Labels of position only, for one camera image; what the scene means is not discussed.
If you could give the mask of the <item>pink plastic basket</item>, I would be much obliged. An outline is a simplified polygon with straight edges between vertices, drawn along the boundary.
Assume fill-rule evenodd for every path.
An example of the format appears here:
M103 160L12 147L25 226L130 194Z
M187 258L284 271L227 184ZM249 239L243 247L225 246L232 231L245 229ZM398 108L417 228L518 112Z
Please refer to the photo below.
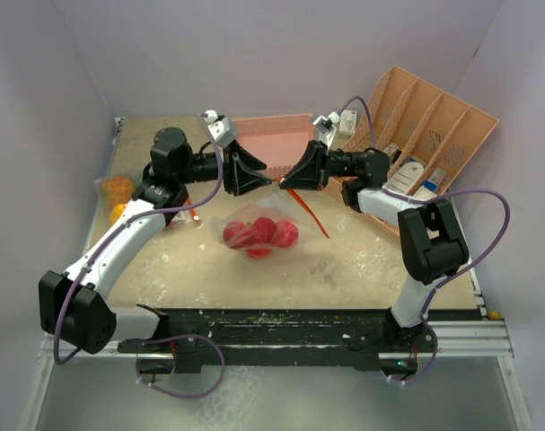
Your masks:
M237 141L267 165L272 180L284 177L314 138L310 114L235 119Z

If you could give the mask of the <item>clear zip bag red apples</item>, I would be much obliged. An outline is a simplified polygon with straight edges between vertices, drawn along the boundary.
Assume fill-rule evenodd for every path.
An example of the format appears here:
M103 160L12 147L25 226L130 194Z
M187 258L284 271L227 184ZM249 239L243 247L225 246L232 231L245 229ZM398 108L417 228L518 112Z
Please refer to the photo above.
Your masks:
M212 218L210 227L219 244L250 259L267 259L330 237L302 191L279 187L230 215Z

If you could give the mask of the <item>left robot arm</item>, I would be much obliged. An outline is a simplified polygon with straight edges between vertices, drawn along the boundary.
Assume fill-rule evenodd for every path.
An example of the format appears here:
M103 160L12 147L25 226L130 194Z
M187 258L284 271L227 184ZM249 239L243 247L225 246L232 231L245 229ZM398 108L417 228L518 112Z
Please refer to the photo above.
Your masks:
M223 121L206 126L213 152L193 153L185 133L164 128L154 136L151 161L125 210L77 262L39 281L41 328L90 354L111 341L138 339L150 352L166 348L170 335L161 314L146 306L111 308L107 299L129 263L178 214L192 208L190 183L213 181L216 189L241 196L270 184L267 165L242 148Z

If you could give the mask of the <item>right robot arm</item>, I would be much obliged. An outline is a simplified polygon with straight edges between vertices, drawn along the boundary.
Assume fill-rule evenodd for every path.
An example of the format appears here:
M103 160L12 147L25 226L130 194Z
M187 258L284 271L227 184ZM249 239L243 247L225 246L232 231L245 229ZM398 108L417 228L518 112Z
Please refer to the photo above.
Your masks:
M368 148L362 152L330 150L312 140L301 159L279 180L281 189L324 189L329 179L342 178L343 203L398 229L407 277L383 324L385 344L404 351L416 340L435 292L457 277L469 259L469 248L449 200L431 203L394 194L385 187L390 157Z

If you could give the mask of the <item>fake pineapple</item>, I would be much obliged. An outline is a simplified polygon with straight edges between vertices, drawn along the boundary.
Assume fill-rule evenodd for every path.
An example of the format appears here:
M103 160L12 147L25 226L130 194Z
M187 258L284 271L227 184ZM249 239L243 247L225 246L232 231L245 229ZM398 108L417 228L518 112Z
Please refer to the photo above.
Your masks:
M110 207L126 204L135 190L134 182L125 175L109 177L100 185L101 196Z

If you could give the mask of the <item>fake yellow pepper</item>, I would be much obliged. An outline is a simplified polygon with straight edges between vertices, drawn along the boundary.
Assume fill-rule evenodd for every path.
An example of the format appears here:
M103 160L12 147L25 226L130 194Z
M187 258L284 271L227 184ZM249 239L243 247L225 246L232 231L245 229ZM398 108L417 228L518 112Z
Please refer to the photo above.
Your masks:
M120 203L116 204L109 213L108 221L109 225L113 226L122 216L123 212L125 211L127 207L126 203Z

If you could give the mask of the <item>small white box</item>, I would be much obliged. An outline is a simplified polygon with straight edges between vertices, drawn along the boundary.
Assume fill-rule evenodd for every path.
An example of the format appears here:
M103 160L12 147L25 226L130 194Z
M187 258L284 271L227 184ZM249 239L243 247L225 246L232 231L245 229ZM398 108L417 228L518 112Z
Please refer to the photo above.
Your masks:
M356 132L357 111L343 110L339 116L338 133L345 138L352 137Z

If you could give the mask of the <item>orange desk file organizer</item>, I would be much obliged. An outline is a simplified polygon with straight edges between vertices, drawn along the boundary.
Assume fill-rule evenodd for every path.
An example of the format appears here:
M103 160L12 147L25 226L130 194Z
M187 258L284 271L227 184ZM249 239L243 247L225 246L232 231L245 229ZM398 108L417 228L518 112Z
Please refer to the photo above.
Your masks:
M368 102L376 141L364 114L341 146L362 151L375 145L391 158L388 178L400 181L405 164L420 163L399 192L427 200L445 193L498 124L498 119L422 78L393 66Z

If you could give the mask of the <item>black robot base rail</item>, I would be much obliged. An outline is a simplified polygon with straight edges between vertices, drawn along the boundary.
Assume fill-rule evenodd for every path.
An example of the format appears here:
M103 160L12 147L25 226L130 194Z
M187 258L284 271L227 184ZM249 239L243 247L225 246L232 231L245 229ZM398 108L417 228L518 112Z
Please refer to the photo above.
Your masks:
M437 337L418 324L401 328L388 310L162 308L153 341L126 340L122 353L173 359L179 373L204 365L345 366L393 374L417 371Z

